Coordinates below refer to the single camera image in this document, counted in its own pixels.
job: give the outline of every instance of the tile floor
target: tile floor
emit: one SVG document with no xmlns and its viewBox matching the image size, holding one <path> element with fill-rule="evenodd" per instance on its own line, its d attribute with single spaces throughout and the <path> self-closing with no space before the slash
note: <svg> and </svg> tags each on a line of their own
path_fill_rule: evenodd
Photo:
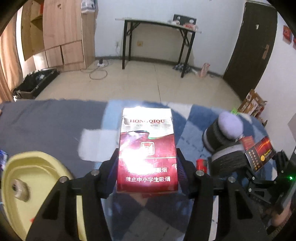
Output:
<svg viewBox="0 0 296 241">
<path fill-rule="evenodd" d="M 36 99 L 129 99 L 198 104 L 229 110 L 241 104 L 221 78 L 207 76 L 202 79 L 189 73 L 181 79 L 181 74 L 170 65 L 130 61 L 122 70 L 121 64 L 120 60 L 109 61 L 109 66 L 104 68 L 108 75 L 103 80 L 91 80 L 81 71 L 63 72 Z M 101 78 L 105 74 L 94 72 L 91 76 Z"/>
</svg>

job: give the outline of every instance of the dark brown door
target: dark brown door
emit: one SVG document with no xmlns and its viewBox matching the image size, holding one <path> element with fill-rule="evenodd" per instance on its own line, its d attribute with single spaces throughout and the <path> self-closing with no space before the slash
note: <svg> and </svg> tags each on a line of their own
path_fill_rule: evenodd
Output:
<svg viewBox="0 0 296 241">
<path fill-rule="evenodd" d="M 239 37 L 223 76 L 242 100 L 262 77 L 274 46 L 276 28 L 275 8 L 246 2 Z"/>
</svg>

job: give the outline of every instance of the yellow basin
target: yellow basin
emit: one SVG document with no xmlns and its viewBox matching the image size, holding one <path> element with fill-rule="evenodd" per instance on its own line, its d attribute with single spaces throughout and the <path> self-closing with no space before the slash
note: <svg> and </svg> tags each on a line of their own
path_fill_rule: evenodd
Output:
<svg viewBox="0 0 296 241">
<path fill-rule="evenodd" d="M 4 211 L 11 227 L 23 241 L 39 208 L 62 176 L 72 179 L 69 171 L 57 159 L 39 151 L 14 155 L 5 165 L 1 189 Z M 15 197 L 12 188 L 15 179 L 27 185 L 28 200 Z M 80 196 L 77 197 L 77 223 L 79 238 L 86 241 Z"/>
</svg>

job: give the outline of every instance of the pink bag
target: pink bag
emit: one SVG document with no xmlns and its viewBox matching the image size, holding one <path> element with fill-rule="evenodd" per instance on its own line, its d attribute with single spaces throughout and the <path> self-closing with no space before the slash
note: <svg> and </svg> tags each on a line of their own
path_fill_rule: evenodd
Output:
<svg viewBox="0 0 296 241">
<path fill-rule="evenodd" d="M 204 63 L 204 65 L 202 67 L 202 70 L 201 70 L 201 72 L 199 74 L 199 77 L 201 77 L 201 78 L 206 77 L 207 72 L 209 71 L 209 67 L 210 67 L 209 63 Z"/>
</svg>

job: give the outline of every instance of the curtain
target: curtain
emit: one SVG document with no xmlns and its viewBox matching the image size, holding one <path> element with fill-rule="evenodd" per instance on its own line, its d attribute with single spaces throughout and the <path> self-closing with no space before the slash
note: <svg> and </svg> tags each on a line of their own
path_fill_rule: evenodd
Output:
<svg viewBox="0 0 296 241">
<path fill-rule="evenodd" d="M 15 14 L 0 36 L 0 103 L 12 101 L 12 91 L 22 82 L 22 69 L 17 53 Z"/>
</svg>

